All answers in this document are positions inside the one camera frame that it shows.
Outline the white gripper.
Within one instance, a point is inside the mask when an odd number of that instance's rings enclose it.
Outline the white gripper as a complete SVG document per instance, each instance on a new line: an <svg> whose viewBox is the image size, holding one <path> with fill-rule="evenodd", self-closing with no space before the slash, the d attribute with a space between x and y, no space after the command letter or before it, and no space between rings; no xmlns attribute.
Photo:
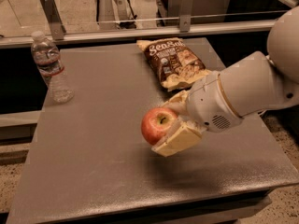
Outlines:
<svg viewBox="0 0 299 224"><path fill-rule="evenodd" d="M162 104L192 120L178 119L151 150L164 157L193 147L202 140L206 130L223 132L239 125L243 119L226 97L221 84L221 73L213 71L197 80L189 91L180 91Z"/></svg>

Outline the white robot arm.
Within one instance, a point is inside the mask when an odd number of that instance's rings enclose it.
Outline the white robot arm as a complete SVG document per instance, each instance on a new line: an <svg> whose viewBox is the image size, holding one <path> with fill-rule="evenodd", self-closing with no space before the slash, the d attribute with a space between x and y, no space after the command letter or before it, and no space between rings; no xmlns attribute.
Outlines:
<svg viewBox="0 0 299 224"><path fill-rule="evenodd" d="M219 133L244 117L299 104L299 7L282 15L260 51L196 81L166 105L183 117L152 150L164 157L198 144L205 131Z"/></svg>

